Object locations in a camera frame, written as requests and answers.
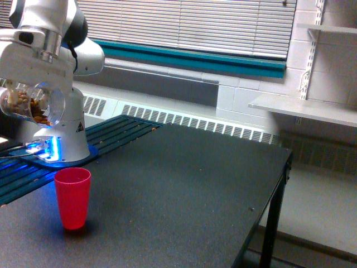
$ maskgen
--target cable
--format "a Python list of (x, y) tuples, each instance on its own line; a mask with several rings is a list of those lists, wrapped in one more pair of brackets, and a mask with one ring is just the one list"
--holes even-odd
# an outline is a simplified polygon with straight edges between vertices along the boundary
[(26, 145), (16, 146), (16, 147), (1, 151), (0, 155), (8, 154), (9, 152), (16, 151), (19, 149), (24, 149), (24, 148), (26, 148)]
[(20, 158), (20, 157), (31, 156), (31, 155), (35, 155), (35, 154), (38, 154), (38, 152), (33, 152), (31, 154), (25, 154), (25, 155), (1, 156), (0, 159)]
[(74, 70), (73, 70), (73, 73), (75, 73), (75, 72), (77, 71), (77, 69), (78, 69), (78, 59), (77, 59), (78, 56), (77, 56), (76, 51), (74, 50), (74, 47), (73, 47), (71, 41), (68, 41), (68, 42), (67, 42), (67, 46), (68, 46), (69, 50), (70, 50), (71, 53), (72, 53), (72, 57), (74, 57), (74, 59), (75, 59), (75, 61), (76, 61), (76, 67), (75, 67)]

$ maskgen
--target red plastic cup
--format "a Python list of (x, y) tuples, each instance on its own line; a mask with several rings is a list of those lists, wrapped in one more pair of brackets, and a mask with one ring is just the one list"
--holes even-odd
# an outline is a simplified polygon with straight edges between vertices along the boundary
[(87, 218), (91, 174), (81, 167), (69, 167), (55, 175), (57, 203), (65, 229), (81, 228)]

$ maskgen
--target window sill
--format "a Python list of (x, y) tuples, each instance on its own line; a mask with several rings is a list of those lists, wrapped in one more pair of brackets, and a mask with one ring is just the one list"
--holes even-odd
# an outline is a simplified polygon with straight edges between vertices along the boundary
[(127, 60), (144, 60), (180, 67), (221, 71), (232, 74), (283, 78), (286, 62), (219, 55), (205, 52), (169, 49), (164, 47), (94, 40), (106, 56), (119, 56)]

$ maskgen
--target black table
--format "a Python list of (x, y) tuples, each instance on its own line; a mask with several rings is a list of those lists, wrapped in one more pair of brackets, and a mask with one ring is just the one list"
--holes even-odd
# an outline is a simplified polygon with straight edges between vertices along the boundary
[(0, 209), (0, 267), (231, 267), (271, 200), (268, 267), (291, 151), (164, 126), (87, 164), (88, 221), (61, 227), (54, 184)]

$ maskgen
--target radiator vent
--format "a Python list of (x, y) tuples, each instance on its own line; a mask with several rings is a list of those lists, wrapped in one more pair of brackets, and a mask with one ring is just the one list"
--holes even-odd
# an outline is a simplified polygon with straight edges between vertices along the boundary
[(294, 162), (357, 175), (357, 148), (323, 142), (291, 133), (281, 135), (282, 146), (291, 148)]
[(83, 111), (86, 116), (109, 119), (118, 104), (116, 99), (100, 97), (83, 92)]
[(216, 119), (194, 116), (191, 114), (178, 113), (160, 108), (152, 108), (141, 104), (122, 103), (122, 112), (128, 116), (133, 116), (145, 120), (155, 121), (163, 124), (175, 124), (186, 127), (198, 128), (200, 130), (217, 132), (220, 134), (245, 138), (257, 142), (277, 144), (278, 136), (265, 133), (263, 130), (247, 127), (234, 123), (227, 123)]
[(357, 149), (354, 147), (331, 145), (330, 143), (318, 142), (292, 134), (283, 134), (279, 137), (273, 133), (267, 133), (262, 129), (254, 127), (160, 108), (148, 108), (140, 104), (129, 105), (128, 103), (123, 105), (122, 114), (131, 115), (129, 114), (131, 109), (138, 109), (140, 111), (135, 114), (138, 118), (150, 119), (164, 124), (198, 128), (266, 144), (281, 145), (293, 150), (294, 162), (357, 175)]

